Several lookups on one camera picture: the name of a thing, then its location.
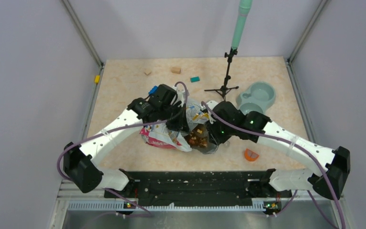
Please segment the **clear plastic scoop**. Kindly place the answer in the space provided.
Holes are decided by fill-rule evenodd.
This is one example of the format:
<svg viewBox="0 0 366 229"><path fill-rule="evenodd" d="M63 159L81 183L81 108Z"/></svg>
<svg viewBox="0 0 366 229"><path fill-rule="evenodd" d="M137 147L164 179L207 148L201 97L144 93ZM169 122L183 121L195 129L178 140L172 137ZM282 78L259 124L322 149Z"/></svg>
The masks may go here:
<svg viewBox="0 0 366 229"><path fill-rule="evenodd" d="M228 148L230 146L230 141L226 141L225 143L222 144L222 146Z"/></svg>

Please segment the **pink pet food bag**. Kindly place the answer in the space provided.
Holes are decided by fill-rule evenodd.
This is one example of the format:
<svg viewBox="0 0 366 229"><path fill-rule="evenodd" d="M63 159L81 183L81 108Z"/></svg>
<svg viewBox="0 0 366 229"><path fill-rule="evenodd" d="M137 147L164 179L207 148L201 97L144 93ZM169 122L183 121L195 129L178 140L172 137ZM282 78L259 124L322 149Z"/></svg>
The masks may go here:
<svg viewBox="0 0 366 229"><path fill-rule="evenodd" d="M202 154L213 154L218 149L218 145L212 142L214 137L206 128L209 116L201 111L198 101L188 99L185 120L188 126L186 130L173 131L168 129L166 124L158 124L143 127L140 135L150 146L183 152L195 149Z"/></svg>

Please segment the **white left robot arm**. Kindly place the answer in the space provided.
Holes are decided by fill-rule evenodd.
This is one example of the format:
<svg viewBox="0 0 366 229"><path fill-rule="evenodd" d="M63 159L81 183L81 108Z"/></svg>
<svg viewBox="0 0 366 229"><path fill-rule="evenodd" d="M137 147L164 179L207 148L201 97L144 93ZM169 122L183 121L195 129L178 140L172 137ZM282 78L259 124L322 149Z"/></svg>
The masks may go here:
<svg viewBox="0 0 366 229"><path fill-rule="evenodd" d="M82 193L96 188L111 188L122 197L133 193L134 185L120 170L100 166L103 159L130 135L145 126L171 124L180 130L185 115L189 92L183 82L183 90L176 86L159 85L147 98L136 98L123 112L96 135L78 143L69 143L60 154L57 170L73 182Z"/></svg>

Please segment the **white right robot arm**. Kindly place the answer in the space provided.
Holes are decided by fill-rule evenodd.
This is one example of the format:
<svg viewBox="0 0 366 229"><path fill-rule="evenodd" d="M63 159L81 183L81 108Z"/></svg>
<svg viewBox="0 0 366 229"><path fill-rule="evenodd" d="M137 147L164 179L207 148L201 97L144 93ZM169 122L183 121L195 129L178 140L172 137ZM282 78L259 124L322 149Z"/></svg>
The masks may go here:
<svg viewBox="0 0 366 229"><path fill-rule="evenodd" d="M278 191L313 190L322 197L339 200L351 170L350 151L321 146L291 133L258 111L243 114L228 101L208 103L202 107L210 116L208 130L216 143L230 137L249 140L276 149L304 166L303 169L270 169L260 184L261 192L272 197Z"/></svg>

